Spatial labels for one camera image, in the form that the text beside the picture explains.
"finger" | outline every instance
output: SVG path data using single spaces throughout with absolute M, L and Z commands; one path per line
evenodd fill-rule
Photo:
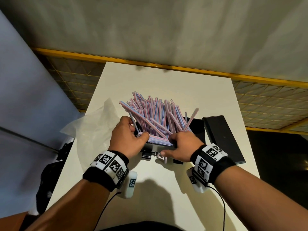
M 178 133 L 173 133 L 172 135 L 170 135 L 169 136 L 169 141 L 170 140 L 175 140 L 176 141 L 177 140 L 177 135 L 178 135 Z
M 149 140 L 149 137 L 150 137 L 149 133 L 144 132 L 144 133 L 142 133 L 142 135 L 140 137 L 138 137 L 138 141 L 143 146 Z
M 131 132 L 135 132 L 136 128 L 134 126 L 132 126 L 131 124 L 129 124 L 129 129 L 131 130 Z
M 175 155 L 175 153 L 176 153 L 175 151 L 176 151 L 176 150 L 162 150 L 162 151 L 160 152 L 160 154 L 161 154 L 162 156 L 174 158 L 174 155 Z
M 128 116 L 122 116 L 119 123 L 126 125 L 126 124 L 133 124 L 133 121 Z

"bundle of straws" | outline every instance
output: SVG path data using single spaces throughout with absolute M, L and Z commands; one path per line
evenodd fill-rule
M 133 92 L 133 97 L 126 103 L 120 101 L 120 104 L 129 112 L 137 132 L 139 134 L 143 132 L 150 134 L 149 143 L 172 146 L 168 137 L 179 131 L 191 131 L 189 125 L 199 111 L 196 108 L 190 120 L 187 121 L 187 112 L 185 112 L 184 118 L 179 106 L 172 100 L 171 102 L 167 100 L 163 102 L 161 99 L 157 97 L 153 99 L 151 96 L 144 99 L 138 92 Z M 142 130 L 138 129 L 134 118 Z

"forearm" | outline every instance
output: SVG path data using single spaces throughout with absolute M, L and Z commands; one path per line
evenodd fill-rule
M 82 179 L 26 231 L 92 231 L 109 194 L 103 186 Z
M 307 230 L 305 208 L 238 166 L 223 171 L 214 185 L 250 231 Z

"wristband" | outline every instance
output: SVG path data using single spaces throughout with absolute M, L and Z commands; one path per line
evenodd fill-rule
M 96 182 L 112 192 L 121 187 L 128 174 L 128 158 L 118 151 L 99 154 L 83 174 L 83 179 Z
M 191 161 L 195 164 L 194 172 L 209 183 L 214 183 L 219 174 L 230 166 L 235 165 L 228 154 L 214 143 L 202 145 L 196 150 Z

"dark floor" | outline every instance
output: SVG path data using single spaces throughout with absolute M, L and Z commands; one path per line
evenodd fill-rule
M 260 178 L 308 209 L 308 141 L 294 134 L 247 133 Z

